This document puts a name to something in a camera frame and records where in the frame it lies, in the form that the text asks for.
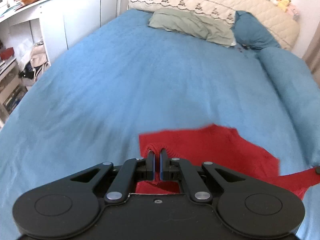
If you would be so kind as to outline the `red knit sweater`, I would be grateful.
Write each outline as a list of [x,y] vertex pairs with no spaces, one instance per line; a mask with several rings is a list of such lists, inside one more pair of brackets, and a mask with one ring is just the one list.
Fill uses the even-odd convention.
[[144,133],[139,135],[139,146],[142,157],[149,152],[159,157],[161,150],[166,150],[169,158],[187,159],[196,166],[211,161],[287,189],[300,199],[308,188],[319,184],[315,168],[281,176],[279,159],[242,138],[234,128],[212,124],[199,129]]

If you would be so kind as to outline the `blue folded duvet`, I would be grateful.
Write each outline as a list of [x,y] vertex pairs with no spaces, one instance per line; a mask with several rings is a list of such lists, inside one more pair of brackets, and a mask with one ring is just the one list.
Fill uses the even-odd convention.
[[269,47],[258,53],[299,136],[306,162],[319,165],[319,86],[306,63],[287,50]]

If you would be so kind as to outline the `blue bed sheet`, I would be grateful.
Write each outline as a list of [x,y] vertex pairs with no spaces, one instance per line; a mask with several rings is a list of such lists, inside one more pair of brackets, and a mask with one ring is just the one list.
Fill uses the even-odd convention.
[[12,206],[24,192],[139,155],[138,136],[210,124],[236,129],[280,161],[313,167],[258,53],[148,26],[128,10],[62,54],[1,130],[1,239],[20,236]]

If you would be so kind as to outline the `beige curtain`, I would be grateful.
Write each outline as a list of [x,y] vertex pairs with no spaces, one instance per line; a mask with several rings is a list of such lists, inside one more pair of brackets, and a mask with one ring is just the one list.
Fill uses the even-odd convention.
[[315,34],[303,56],[303,60],[306,62],[312,74],[319,69],[320,58],[320,24],[315,31]]

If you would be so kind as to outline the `green pillow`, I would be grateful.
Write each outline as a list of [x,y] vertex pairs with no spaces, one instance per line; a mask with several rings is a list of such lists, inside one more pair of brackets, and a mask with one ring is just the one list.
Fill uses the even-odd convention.
[[236,45],[234,34],[225,22],[197,15],[190,11],[169,8],[158,9],[149,19],[149,26],[187,34],[224,47]]

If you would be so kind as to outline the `teal pillow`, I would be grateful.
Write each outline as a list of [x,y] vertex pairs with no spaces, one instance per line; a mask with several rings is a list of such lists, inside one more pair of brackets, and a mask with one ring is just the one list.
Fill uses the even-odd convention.
[[235,22],[231,28],[236,41],[251,49],[267,47],[280,48],[280,44],[257,18],[246,11],[235,12]]

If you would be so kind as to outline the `white shelf unit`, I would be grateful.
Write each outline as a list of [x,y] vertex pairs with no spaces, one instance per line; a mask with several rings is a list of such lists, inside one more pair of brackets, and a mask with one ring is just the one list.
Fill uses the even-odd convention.
[[5,48],[12,48],[14,55],[6,61],[1,79],[25,63],[31,47],[42,41],[48,64],[52,64],[68,49],[62,10],[63,0],[40,0],[18,11],[1,16],[1,42]]

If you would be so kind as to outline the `cream embroidered pillow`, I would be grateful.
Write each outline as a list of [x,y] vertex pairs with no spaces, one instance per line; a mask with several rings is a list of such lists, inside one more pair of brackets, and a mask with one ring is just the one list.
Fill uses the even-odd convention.
[[147,12],[170,8],[222,20],[228,25],[233,25],[235,22],[234,9],[212,0],[129,0],[128,8]]

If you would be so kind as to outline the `white wardrobe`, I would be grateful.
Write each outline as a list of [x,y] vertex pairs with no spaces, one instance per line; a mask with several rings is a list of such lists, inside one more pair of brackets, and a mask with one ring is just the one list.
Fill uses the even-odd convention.
[[121,0],[62,0],[67,49],[119,16]]

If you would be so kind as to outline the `beige quilted headboard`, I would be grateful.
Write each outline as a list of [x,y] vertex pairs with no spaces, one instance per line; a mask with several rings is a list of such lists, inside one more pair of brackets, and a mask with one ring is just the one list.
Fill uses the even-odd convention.
[[299,35],[299,24],[287,13],[267,0],[212,0],[236,11],[251,13],[268,29],[281,48],[292,50]]

